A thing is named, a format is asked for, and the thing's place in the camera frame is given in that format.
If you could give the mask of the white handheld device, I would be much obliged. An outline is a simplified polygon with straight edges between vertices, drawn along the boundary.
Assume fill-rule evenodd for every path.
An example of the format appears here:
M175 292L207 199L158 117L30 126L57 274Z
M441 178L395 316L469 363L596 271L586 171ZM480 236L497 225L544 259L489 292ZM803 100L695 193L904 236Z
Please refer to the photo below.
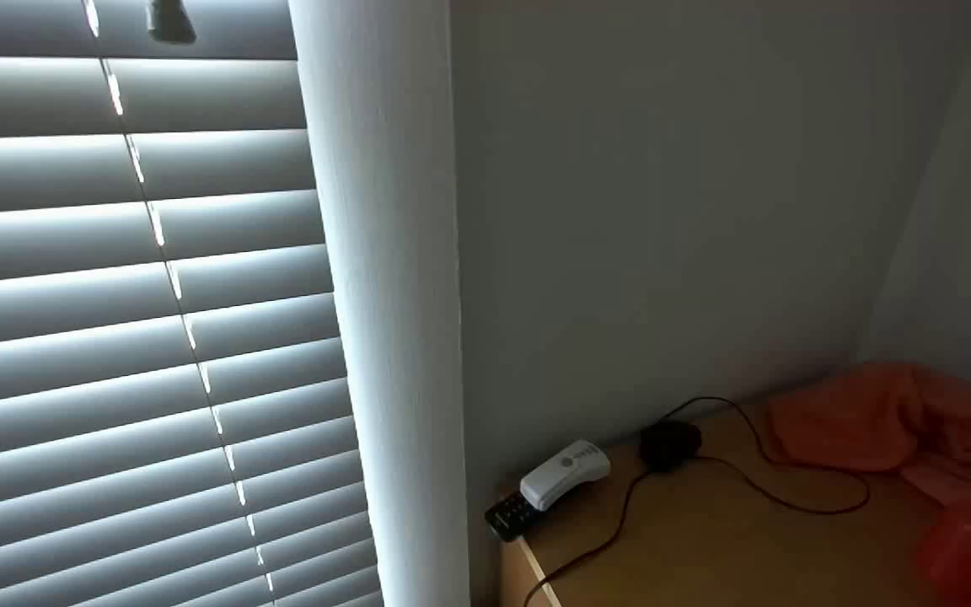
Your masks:
M549 512L568 491L609 474L609 457L599 446L577 437L533 471L521 477L521 494L535 509Z

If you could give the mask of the black flat device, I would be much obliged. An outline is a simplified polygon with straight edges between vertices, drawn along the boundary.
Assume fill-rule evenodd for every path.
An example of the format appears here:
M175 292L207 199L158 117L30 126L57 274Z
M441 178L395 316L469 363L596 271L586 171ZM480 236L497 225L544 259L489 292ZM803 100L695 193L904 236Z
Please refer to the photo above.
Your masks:
M541 512L521 491L485 509L485 522L503 542L522 536L535 518Z

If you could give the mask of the black round puck device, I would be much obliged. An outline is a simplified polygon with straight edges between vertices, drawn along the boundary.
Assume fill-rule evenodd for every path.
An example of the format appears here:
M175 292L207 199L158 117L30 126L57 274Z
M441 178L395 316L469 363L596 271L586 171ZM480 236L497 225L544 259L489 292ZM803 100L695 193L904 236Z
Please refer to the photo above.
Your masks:
M654 420L640 433L638 454L652 471L672 471L695 457L700 427L690 420Z

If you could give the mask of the wooden dresser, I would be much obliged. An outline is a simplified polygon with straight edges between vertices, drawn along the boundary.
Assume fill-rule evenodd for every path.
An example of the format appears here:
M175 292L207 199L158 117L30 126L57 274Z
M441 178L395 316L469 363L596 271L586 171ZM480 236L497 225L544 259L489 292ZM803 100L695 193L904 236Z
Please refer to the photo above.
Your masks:
M713 412L704 443L603 481L503 545L500 607L948 607L919 571L938 506L901 474L788 470L765 413Z

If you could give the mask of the white window blinds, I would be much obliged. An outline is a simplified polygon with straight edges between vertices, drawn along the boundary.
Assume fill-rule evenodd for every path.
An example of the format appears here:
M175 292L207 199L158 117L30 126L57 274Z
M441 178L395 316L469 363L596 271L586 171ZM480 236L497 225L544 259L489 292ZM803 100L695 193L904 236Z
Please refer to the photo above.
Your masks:
M0 0L0 607L381 607L287 0Z

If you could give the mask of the orange towel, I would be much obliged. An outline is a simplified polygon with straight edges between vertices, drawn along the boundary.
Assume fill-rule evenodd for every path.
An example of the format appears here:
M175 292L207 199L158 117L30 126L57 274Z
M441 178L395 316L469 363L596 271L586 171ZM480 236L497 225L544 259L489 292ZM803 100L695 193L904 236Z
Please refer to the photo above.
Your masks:
M768 420L796 462L896 471L941 506L971 503L971 382L861 363L774 395Z

